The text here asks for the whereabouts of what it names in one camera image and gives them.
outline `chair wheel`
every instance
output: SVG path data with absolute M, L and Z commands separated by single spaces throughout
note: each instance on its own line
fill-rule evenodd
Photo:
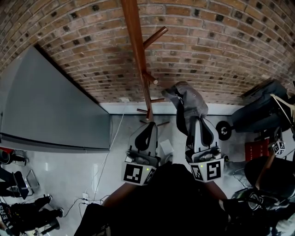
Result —
M 226 141 L 231 136 L 231 126 L 226 121 L 220 121 L 216 125 L 216 130 L 218 132 L 219 139 L 222 141 Z

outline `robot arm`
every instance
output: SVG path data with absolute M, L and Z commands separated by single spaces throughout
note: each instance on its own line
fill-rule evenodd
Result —
M 135 131 L 128 142 L 128 151 L 122 165 L 122 181 L 135 185 L 147 185 L 159 166 L 156 156 L 158 127 L 147 123 Z
M 205 118 L 195 117 L 189 133 L 185 153 L 195 180 L 206 183 L 221 178 L 224 159 L 215 127 Z

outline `white cable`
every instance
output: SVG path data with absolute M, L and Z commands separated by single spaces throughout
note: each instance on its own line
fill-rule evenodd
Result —
M 121 118 L 121 121 L 120 121 L 120 124 L 119 124 L 118 130 L 117 130 L 117 133 L 118 133 L 118 131 L 119 131 L 120 125 L 121 125 L 122 120 L 123 120 L 123 117 L 124 117 L 124 111 L 125 111 L 125 108 L 126 108 L 126 106 L 124 107 L 123 115 L 122 115 L 122 118 Z M 114 137 L 114 139 L 113 139 L 113 141 L 112 141 L 112 143 L 111 143 L 110 151 L 111 151 L 111 148 L 112 148 L 112 144 L 114 143 L 115 138 L 116 138 L 116 136 L 117 136 L 117 133 L 116 133 L 116 135 L 115 135 L 115 137 Z M 104 162 L 106 161 L 106 158 L 107 158 L 108 155 L 109 155 L 109 152 L 106 154 L 106 156 L 105 156 L 105 158 L 104 158 L 102 164 L 101 164 L 100 167 L 98 168 L 96 174 L 93 176 L 93 178 L 92 178 L 92 180 L 91 180 L 90 187 L 92 186 L 92 183 L 93 183 L 93 181 L 94 181 L 94 178 L 97 176 L 98 172 L 100 171 L 100 168 L 102 167 L 102 165 L 103 165 Z
M 123 110 L 123 115 L 122 115 L 121 121 L 120 121 L 120 123 L 119 123 L 119 127 L 118 127 L 118 129 L 117 129 L 117 132 L 116 132 L 116 134 L 115 134 L 115 136 L 114 136 L 114 139 L 113 139 L 113 141 L 112 141 L 112 143 L 111 143 L 110 151 L 111 151 L 111 148 L 112 148 L 113 143 L 115 142 L 115 139 L 116 139 L 116 137 L 117 137 L 117 134 L 118 134 L 118 132 L 119 132 L 119 129 L 120 129 L 121 123 L 122 123 L 122 121 L 123 121 L 125 108 L 124 108 L 124 110 Z M 100 174 L 100 178 L 101 178 L 102 173 L 103 173 L 103 170 L 104 170 L 104 168 L 105 168 L 105 166 L 106 166 L 106 159 L 107 159 L 107 156 L 108 156 L 108 155 L 109 155 L 109 153 L 106 154 L 105 161 L 104 161 L 104 166 L 102 167 L 101 174 Z M 93 198 L 93 200 L 95 199 L 95 196 L 96 196 L 96 193 L 97 193 L 97 188 L 98 188 L 98 185 L 100 184 L 100 178 L 99 178 L 98 183 L 97 183 L 97 186 L 96 186 L 96 190 L 95 190 L 95 193 L 94 193 L 94 198 Z

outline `brick wall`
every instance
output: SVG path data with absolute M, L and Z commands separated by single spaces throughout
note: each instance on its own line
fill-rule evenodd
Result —
M 99 102 L 142 101 L 119 0 L 3 0 L 0 71 L 39 44 Z M 146 50 L 162 87 L 188 81 L 207 102 L 238 104 L 254 85 L 276 78 L 294 90 L 295 7 L 289 0 L 138 0 Z

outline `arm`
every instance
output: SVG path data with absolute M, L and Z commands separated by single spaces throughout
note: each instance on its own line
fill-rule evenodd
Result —
M 218 187 L 218 185 L 214 182 L 204 183 L 204 187 L 207 189 L 209 195 L 214 199 L 224 200 L 227 199 L 225 193 Z
M 130 193 L 137 188 L 137 185 L 124 183 L 120 188 L 113 192 L 102 204 L 104 207 L 116 207 L 121 203 Z

